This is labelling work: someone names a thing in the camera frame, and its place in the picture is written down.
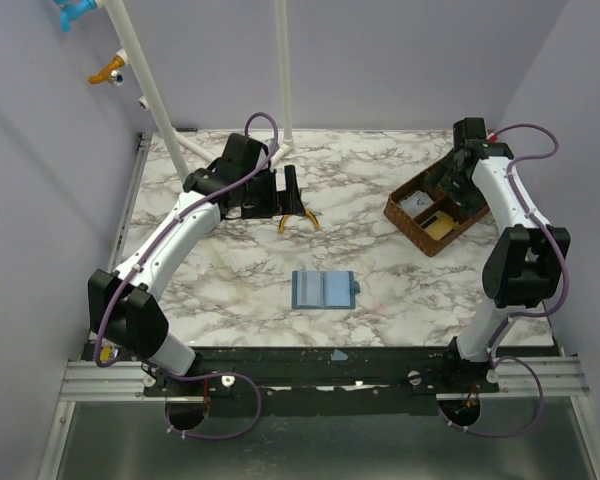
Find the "gold striped credit card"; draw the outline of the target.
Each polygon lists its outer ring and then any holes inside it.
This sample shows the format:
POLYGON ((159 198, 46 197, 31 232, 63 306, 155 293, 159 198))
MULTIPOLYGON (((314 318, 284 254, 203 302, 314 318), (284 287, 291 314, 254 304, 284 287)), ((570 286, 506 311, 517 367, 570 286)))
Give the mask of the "gold striped credit card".
POLYGON ((420 224, 420 227, 425 231, 433 231, 444 225, 446 214, 444 212, 436 212, 431 217, 420 224))

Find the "gold VIP credit card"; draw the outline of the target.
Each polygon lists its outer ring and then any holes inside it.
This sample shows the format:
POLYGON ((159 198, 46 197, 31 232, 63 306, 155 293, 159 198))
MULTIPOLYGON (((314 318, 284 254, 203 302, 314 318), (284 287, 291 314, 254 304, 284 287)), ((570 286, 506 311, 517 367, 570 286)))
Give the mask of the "gold VIP credit card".
POLYGON ((433 231, 425 231, 432 239, 439 241, 453 231, 456 227, 456 222, 452 217, 446 214, 444 225, 434 229, 433 231))

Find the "blue card holder wallet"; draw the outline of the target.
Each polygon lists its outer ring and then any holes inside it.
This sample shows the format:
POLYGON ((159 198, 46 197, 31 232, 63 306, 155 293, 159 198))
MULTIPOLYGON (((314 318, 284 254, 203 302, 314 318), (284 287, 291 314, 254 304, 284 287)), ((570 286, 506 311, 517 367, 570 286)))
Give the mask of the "blue card holder wallet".
POLYGON ((352 310, 360 285, 352 271, 298 270, 292 273, 294 310, 352 310))

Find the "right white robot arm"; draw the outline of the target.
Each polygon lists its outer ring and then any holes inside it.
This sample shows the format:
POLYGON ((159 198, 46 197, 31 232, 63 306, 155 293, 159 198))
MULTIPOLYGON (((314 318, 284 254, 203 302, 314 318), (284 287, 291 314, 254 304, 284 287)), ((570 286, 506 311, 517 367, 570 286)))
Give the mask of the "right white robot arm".
POLYGON ((454 124, 452 150, 426 178, 465 214, 488 208, 499 234, 482 271, 483 300, 454 340, 459 357, 439 370, 454 392, 474 383, 472 362, 491 360, 518 318, 540 317, 544 301, 564 302, 568 294, 570 234, 537 209, 517 173, 521 161, 488 134, 483 119, 468 117, 454 124))

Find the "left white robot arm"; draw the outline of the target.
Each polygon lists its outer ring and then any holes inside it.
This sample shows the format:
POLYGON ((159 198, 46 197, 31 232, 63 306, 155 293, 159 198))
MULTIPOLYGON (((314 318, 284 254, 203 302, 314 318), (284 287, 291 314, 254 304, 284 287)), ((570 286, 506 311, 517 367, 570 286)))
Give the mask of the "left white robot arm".
POLYGON ((87 294, 98 366, 110 366, 102 350, 111 342, 167 371, 167 382, 177 393, 189 395, 200 387, 197 354, 171 333, 159 301, 196 244, 230 210, 238 209, 244 219, 303 212, 292 167, 285 169, 285 189, 276 186, 272 164, 279 149, 277 142, 265 144, 247 132, 230 134, 219 157, 185 177, 174 206, 144 243, 113 270, 91 275, 87 294))

